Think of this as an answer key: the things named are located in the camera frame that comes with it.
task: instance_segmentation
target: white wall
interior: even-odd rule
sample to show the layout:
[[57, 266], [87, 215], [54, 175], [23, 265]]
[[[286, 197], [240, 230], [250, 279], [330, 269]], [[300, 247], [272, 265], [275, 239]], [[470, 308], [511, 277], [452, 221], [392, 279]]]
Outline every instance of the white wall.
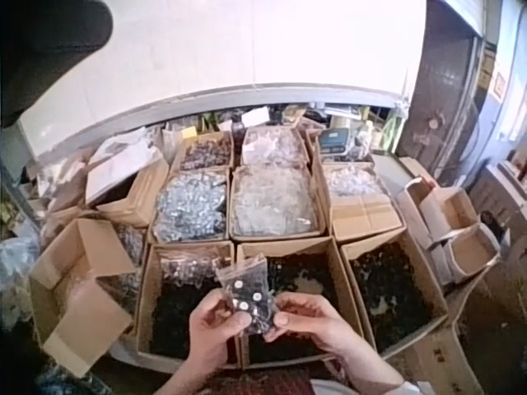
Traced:
[[106, 2], [110, 42], [21, 117], [34, 156], [131, 109], [233, 86], [413, 93], [425, 0]]

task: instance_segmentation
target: plastic bag of parts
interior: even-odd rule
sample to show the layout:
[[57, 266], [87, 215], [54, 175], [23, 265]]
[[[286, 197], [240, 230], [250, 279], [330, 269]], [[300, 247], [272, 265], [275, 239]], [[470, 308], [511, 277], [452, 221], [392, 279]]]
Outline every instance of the plastic bag of parts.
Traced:
[[163, 283], [201, 288], [205, 278], [214, 278], [216, 270], [229, 265], [217, 249], [164, 251], [161, 253]]
[[324, 167], [324, 177], [331, 196], [357, 196], [385, 193], [373, 171], [357, 165], [343, 168]]
[[216, 271], [227, 303], [234, 311], [245, 311], [253, 318], [245, 334], [265, 334], [273, 327], [274, 299], [267, 280], [267, 259], [262, 253]]
[[18, 321], [31, 318], [26, 280], [38, 256], [39, 245], [33, 238], [15, 237], [0, 243], [0, 306], [2, 326], [8, 331]]
[[157, 196], [157, 241], [221, 238], [226, 233], [226, 195], [226, 173], [178, 173]]
[[300, 134], [292, 128], [249, 128], [241, 148], [242, 163], [303, 163], [307, 160], [303, 144]]
[[135, 267], [141, 266], [145, 230], [130, 225], [115, 224], [115, 233]]
[[316, 230], [315, 193], [304, 168], [248, 166], [235, 173], [235, 235], [295, 235]]

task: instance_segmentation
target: black object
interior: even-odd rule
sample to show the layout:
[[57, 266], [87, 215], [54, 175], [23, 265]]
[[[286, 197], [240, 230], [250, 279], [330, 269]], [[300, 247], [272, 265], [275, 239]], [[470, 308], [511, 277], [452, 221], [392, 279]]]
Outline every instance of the black object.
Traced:
[[[283, 291], [310, 292], [299, 288], [299, 279], [316, 281], [321, 285], [324, 296], [338, 309], [338, 299], [333, 278], [329, 272], [328, 257], [325, 253], [295, 254], [286, 257], [267, 257], [269, 288], [275, 294]], [[267, 343], [260, 336], [249, 338], [250, 363], [294, 360], [317, 356], [322, 351], [308, 335], [288, 334], [275, 342]]]
[[[163, 284], [153, 314], [150, 352], [181, 360], [187, 358], [190, 351], [190, 314], [208, 292], [218, 287], [220, 284], [210, 278], [203, 280], [201, 288]], [[229, 341], [227, 347], [229, 349], [227, 363], [235, 363], [234, 342]]]
[[350, 262], [382, 352], [431, 320], [431, 306], [417, 288], [408, 255], [385, 244]]

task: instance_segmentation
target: plastic bag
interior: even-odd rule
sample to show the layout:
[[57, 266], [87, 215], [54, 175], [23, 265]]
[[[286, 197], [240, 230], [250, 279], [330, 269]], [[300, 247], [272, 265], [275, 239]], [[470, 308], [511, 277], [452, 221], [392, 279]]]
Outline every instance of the plastic bag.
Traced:
[[233, 230], [239, 236], [294, 235], [318, 227], [306, 170], [248, 166], [235, 173]]
[[300, 135], [287, 127], [247, 129], [241, 155], [244, 165], [307, 161]]
[[130, 225], [115, 224], [115, 233], [135, 267], [141, 266], [145, 230]]
[[227, 166], [231, 162], [232, 140], [230, 136], [223, 138], [197, 140], [187, 146], [182, 170], [205, 169], [207, 167]]
[[324, 177], [331, 196], [357, 196], [370, 193], [385, 193], [377, 176], [356, 165], [342, 169], [324, 167]]
[[214, 278], [216, 270], [228, 264], [217, 249], [164, 251], [160, 258], [164, 283], [196, 288], [201, 288], [205, 278]]
[[216, 270], [228, 304], [253, 318], [245, 334], [265, 334], [273, 328], [274, 299], [267, 280], [267, 259], [262, 253], [236, 265]]
[[215, 239], [226, 233], [226, 174], [178, 173], [157, 196], [158, 242]]

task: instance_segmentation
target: pile of black parts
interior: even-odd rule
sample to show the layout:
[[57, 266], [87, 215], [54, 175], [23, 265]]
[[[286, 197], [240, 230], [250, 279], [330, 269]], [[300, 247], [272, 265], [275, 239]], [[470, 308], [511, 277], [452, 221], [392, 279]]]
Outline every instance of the pile of black parts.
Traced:
[[397, 243], [384, 244], [350, 262], [382, 352], [431, 320], [408, 255]]

